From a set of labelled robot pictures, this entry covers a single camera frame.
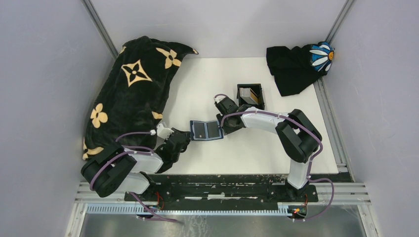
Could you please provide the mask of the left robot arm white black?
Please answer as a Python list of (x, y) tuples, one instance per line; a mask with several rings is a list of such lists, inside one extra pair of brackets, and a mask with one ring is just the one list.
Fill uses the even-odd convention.
[(123, 134), (90, 159), (81, 168), (81, 175), (89, 183), (90, 190), (99, 197), (104, 198), (114, 192), (134, 192), (142, 200), (151, 200), (156, 191), (147, 174), (160, 174), (172, 168), (191, 141), (190, 132), (175, 128), (158, 127), (136, 131), (135, 134), (158, 136), (164, 142), (154, 150), (124, 146), (119, 142), (127, 136)]

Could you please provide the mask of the black card tray stand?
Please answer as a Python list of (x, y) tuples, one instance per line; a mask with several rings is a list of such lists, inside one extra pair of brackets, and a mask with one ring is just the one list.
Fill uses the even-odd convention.
[(264, 110), (263, 90), (260, 83), (237, 84), (237, 99), (239, 106), (250, 105)]

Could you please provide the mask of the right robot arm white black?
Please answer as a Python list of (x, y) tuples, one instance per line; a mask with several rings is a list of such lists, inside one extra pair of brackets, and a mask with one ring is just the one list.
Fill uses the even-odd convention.
[(214, 97), (219, 110), (220, 128), (225, 134), (241, 128), (254, 128), (276, 134), (291, 159), (285, 188), (286, 197), (299, 201), (305, 196), (313, 159), (323, 150), (322, 135), (299, 109), (289, 113), (274, 113), (251, 105), (238, 106), (224, 94)]

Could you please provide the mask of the blue leather card holder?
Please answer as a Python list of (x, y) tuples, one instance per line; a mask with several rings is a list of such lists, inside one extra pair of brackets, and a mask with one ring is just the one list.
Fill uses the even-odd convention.
[(212, 141), (224, 138), (219, 121), (190, 121), (190, 136), (192, 141)]

